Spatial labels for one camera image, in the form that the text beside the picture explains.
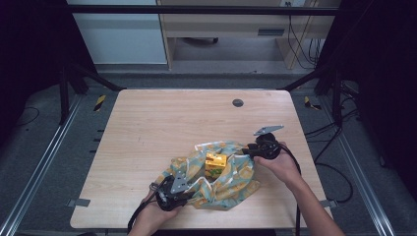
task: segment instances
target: metal bracket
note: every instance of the metal bracket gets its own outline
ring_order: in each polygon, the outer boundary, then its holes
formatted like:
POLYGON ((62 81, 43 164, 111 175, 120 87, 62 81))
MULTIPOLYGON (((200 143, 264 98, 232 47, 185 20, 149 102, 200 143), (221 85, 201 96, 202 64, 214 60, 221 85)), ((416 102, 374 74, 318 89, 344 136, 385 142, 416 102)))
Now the metal bracket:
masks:
POLYGON ((279 126, 265 126, 262 127, 259 131, 254 133, 254 136, 259 136, 259 135, 265 135, 267 133, 270 133, 272 131, 277 131, 284 128, 283 125, 279 125, 279 126))
POLYGON ((174 183, 172 184, 171 194, 181 193, 186 190, 188 190, 188 184, 185 179, 185 173, 178 171, 175 175, 174 183))
POLYGON ((330 208, 335 208, 338 207, 338 203, 334 200, 329 201, 329 200, 321 200, 320 204, 323 206, 323 208, 326 207, 330 207, 330 208))
POLYGON ((66 203, 67 207, 75 207, 75 206, 79 206, 79 207, 88 207, 89 206, 89 202, 91 202, 91 200, 85 200, 85 199, 76 199, 76 200, 68 200, 68 202, 66 203))

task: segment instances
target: human hand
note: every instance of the human hand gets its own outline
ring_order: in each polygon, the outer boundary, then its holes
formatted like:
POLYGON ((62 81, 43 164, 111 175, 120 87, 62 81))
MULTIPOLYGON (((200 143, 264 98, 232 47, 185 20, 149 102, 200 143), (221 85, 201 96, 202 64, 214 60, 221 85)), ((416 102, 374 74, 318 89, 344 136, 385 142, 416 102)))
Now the human hand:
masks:
MULTIPOLYGON (((148 195, 141 201, 141 203, 146 202, 152 194, 153 190, 149 190, 148 195)), ((153 197, 149 204, 139 213, 129 235, 152 235, 164 222, 175 217, 182 208, 182 206, 179 206, 172 211, 164 211, 157 204, 155 197, 153 197)))
POLYGON ((278 157, 275 159, 265 159, 261 156, 255 156, 256 163, 268 168, 273 174, 287 186, 290 182, 301 179, 297 166, 291 156, 285 151, 281 150, 278 157))

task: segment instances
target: yellow box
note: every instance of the yellow box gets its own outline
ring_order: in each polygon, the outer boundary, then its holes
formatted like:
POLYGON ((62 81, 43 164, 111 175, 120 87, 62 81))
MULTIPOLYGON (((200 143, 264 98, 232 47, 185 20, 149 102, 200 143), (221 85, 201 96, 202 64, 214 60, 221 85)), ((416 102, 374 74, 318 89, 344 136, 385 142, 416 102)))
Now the yellow box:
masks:
POLYGON ((227 155, 208 152, 206 154, 206 177, 218 178, 227 163, 227 155))

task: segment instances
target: white cabinet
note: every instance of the white cabinet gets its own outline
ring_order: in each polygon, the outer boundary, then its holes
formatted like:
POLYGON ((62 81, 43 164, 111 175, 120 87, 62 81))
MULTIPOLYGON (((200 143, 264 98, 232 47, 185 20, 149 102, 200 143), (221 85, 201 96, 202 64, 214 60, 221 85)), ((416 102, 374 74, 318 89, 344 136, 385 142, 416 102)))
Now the white cabinet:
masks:
MULTIPOLYGON (((281 1, 283 0, 157 0, 157 3, 158 5, 279 7, 281 1)), ((340 0, 298 2, 304 4, 303 7, 338 7, 340 0)), ((292 32, 289 30, 289 16, 165 14, 160 18, 169 67, 172 66, 177 37, 267 36, 276 38, 286 67, 292 69, 296 63, 295 55, 301 52, 298 41, 304 38, 326 38, 333 21, 333 17, 292 16, 291 26, 294 31, 292 32)))
MULTIPOLYGON (((154 0, 67 0, 68 4, 155 5, 154 0)), ((94 64, 166 64, 157 14, 74 14, 94 64)))

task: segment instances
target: aluminum rail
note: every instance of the aluminum rail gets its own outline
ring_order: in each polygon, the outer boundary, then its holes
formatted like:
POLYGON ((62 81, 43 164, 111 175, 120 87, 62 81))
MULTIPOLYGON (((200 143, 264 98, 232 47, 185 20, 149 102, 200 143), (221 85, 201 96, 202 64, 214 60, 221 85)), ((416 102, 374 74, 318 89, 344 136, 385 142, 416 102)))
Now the aluminum rail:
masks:
POLYGON ((49 5, 54 11, 89 14, 194 14, 194 15, 286 15, 339 16, 360 13, 358 9, 259 7, 259 6, 178 6, 178 5, 49 5))
POLYGON ((58 127, 54 137, 52 138, 52 141, 49 143, 49 146, 43 154, 42 159, 40 160, 36 169, 33 171, 33 174, 31 175, 21 196, 19 197, 12 211, 9 213, 7 219, 1 225, 0 236, 12 236, 18 230, 18 227, 29 208, 31 201, 33 200, 34 195, 36 194, 43 180, 43 177, 46 174, 46 171, 52 163, 58 148, 61 146, 61 143, 64 140, 75 115, 77 114, 82 99, 83 97, 81 95, 76 95, 72 103, 71 113, 69 114, 66 122, 58 127))
MULTIPOLYGON (((323 108, 328 115, 328 119, 332 121, 332 116, 330 112, 330 104, 328 99, 324 99, 323 97, 319 96, 319 100, 321 104, 323 104, 323 108)), ((375 227, 378 230, 378 233, 381 236, 394 236, 395 232, 389 222, 389 219, 378 200, 378 197, 372 188, 372 185, 365 174, 365 171, 362 169, 361 165, 359 164, 356 155, 354 154, 352 148, 349 145, 346 137, 344 136, 343 132, 339 135, 339 144, 341 149, 344 151, 346 155, 346 164, 352 174, 352 177, 356 183, 359 193, 362 196, 365 206, 368 209, 368 213, 371 215, 372 220, 374 221, 375 227)))

